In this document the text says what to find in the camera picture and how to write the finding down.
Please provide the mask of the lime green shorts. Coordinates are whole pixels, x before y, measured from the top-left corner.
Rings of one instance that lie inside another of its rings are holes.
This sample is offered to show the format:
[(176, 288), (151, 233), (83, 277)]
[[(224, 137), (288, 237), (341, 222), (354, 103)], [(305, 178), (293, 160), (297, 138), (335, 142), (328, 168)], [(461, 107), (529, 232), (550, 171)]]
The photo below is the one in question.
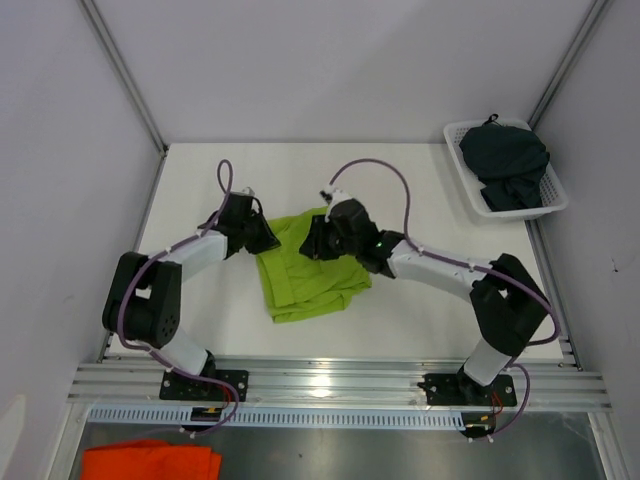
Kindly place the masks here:
[(271, 219), (280, 246), (256, 256), (266, 309), (275, 324), (298, 322), (343, 311), (372, 287), (369, 272), (354, 258), (312, 260), (299, 253), (314, 217), (324, 208)]

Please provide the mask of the dark navy shorts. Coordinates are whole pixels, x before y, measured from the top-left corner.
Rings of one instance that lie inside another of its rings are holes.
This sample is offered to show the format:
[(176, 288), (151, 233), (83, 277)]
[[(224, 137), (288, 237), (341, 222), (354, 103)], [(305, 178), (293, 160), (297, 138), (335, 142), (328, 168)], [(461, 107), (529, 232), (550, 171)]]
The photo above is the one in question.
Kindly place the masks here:
[(483, 184), (480, 194), (491, 211), (540, 208), (550, 153), (535, 133), (498, 118), (492, 114), (467, 131), (459, 143), (464, 163)]

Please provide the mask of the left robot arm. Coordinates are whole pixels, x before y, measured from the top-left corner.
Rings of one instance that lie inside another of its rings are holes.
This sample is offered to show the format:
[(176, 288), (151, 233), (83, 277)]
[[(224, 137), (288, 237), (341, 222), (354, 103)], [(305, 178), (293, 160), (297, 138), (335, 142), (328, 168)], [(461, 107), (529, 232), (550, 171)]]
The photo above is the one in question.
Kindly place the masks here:
[(181, 328), (182, 285), (241, 250), (257, 255), (279, 246), (254, 192), (228, 193), (194, 235), (154, 255), (127, 252), (120, 257), (103, 327), (126, 348), (154, 355), (182, 373), (182, 388), (192, 398), (207, 399), (217, 387), (216, 361)]

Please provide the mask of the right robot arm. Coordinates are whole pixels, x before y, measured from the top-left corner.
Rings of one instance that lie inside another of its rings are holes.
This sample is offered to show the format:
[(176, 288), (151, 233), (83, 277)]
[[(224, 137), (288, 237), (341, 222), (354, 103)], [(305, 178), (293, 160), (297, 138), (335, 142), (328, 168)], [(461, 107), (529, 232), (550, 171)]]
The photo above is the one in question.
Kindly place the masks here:
[(426, 284), (469, 302), (481, 338), (461, 367), (456, 389), (472, 404), (491, 394), (494, 380), (550, 315), (544, 293), (516, 257), (477, 263), (429, 251), (405, 233), (379, 229), (352, 198), (312, 216), (299, 253), (316, 261), (350, 256), (372, 274)]

